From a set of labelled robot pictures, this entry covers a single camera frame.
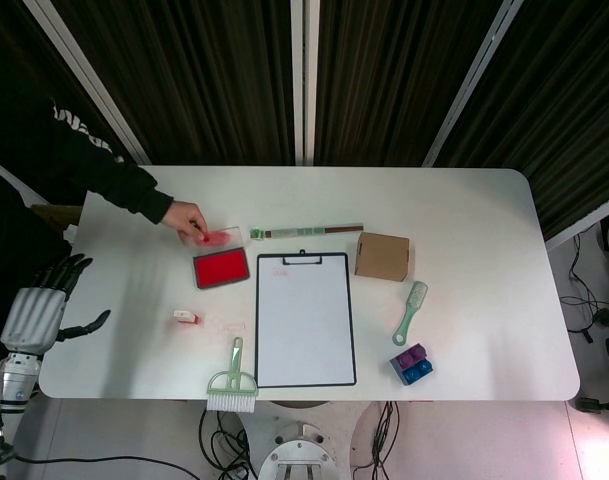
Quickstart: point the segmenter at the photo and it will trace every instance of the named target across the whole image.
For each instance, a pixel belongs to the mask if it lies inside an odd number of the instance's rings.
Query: person
[[[196,204],[158,191],[148,172],[113,155],[79,118],[59,108],[1,57],[0,162],[99,193],[118,207],[176,230],[184,243],[203,240],[208,232]],[[0,335],[17,291],[69,251],[68,243],[26,208],[19,192],[0,177]],[[0,359],[5,355],[0,343]]]

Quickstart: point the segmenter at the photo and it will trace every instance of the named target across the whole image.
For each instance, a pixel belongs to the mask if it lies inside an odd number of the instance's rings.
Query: dark curtain
[[[525,1],[435,166],[519,170],[546,238],[609,200],[609,1]]]
[[[21,74],[47,92],[58,107],[74,112],[92,135],[107,141],[116,154],[130,161],[113,130],[20,1],[0,2],[0,58],[12,62]],[[32,165],[11,157],[0,158],[0,165],[52,203],[84,201],[85,192],[61,179],[45,178]]]
[[[294,163],[289,2],[53,4],[153,163]]]
[[[500,4],[322,1],[315,163],[420,166]]]

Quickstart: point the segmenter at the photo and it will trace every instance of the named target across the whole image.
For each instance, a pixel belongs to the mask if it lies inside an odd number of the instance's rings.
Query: robotic hand
[[[88,335],[106,322],[106,310],[84,327],[60,330],[64,308],[79,276],[93,260],[77,254],[38,273],[15,296],[1,341],[9,350],[0,361],[0,478],[14,456],[12,443],[40,372],[41,358],[56,341]]]

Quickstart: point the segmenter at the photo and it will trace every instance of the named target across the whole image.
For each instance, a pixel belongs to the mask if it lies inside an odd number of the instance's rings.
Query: scrub brush
[[[402,318],[402,323],[395,330],[393,334],[393,343],[397,346],[402,346],[406,343],[406,335],[408,334],[408,327],[411,325],[413,315],[420,309],[426,292],[428,291],[428,285],[424,282],[415,282],[411,288],[411,293],[408,294],[406,299],[406,312]]]
[[[213,375],[208,382],[207,410],[218,410],[220,412],[249,412],[255,410],[255,397],[257,396],[257,383],[255,378],[248,373],[240,371],[242,363],[242,346],[244,341],[236,337],[233,341],[231,354],[231,367],[228,371]],[[220,377],[226,377],[226,387],[214,387],[213,384]],[[249,386],[242,388],[242,378],[248,380]]]

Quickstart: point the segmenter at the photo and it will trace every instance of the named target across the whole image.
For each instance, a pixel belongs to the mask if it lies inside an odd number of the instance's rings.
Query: white paper
[[[260,257],[257,274],[258,385],[354,384],[346,257]]]

